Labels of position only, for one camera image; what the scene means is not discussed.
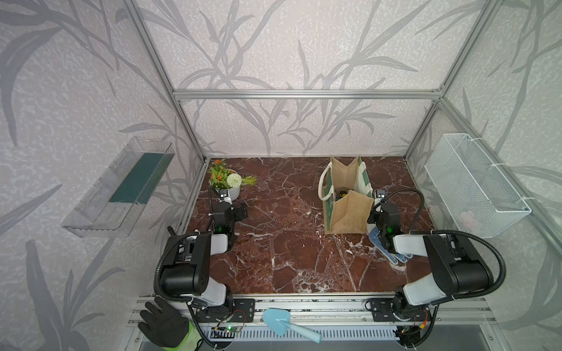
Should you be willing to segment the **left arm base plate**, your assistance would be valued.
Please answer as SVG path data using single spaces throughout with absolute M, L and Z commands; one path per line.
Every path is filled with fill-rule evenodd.
M 256 312 L 256 300 L 253 298 L 234 298 L 219 307 L 207 307 L 196 312 L 199 323 L 251 323 Z

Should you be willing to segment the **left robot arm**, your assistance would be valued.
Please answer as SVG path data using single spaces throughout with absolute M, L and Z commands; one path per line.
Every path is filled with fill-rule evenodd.
M 228 285 L 211 277 L 211 257 L 232 250 L 235 224 L 248 217 L 247 204 L 220 202 L 210 206 L 206 232 L 179 235 L 171 227 L 154 277 L 155 294 L 168 301 L 188 302 L 199 309 L 231 311 L 234 300 Z

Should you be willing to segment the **green Christmas tote bag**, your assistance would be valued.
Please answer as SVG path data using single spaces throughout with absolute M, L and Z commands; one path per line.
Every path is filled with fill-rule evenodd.
M 343 199 L 337 193 L 352 190 Z M 327 234 L 363 234 L 373 207 L 373 188 L 365 162 L 360 156 L 345 165 L 332 157 L 324 168 L 319 184 L 318 198 L 323 203 L 324 230 Z

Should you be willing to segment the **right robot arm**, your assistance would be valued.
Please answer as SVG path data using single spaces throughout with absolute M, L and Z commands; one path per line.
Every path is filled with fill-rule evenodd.
M 501 253 L 476 235 L 458 230 L 404 233 L 400 211 L 393 203 L 378 203 L 367 220 L 369 238 L 391 263 L 425 257 L 430 273 L 399 288 L 395 306 L 401 309 L 477 298 L 503 285 L 507 268 Z

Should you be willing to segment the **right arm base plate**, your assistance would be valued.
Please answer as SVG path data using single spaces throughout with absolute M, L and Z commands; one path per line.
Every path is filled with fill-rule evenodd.
M 370 298 L 364 303 L 364 308 L 371 314 L 374 322 L 393 323 L 424 323 L 430 316 L 426 306 L 405 307 L 399 310 L 394 307 L 390 298 Z

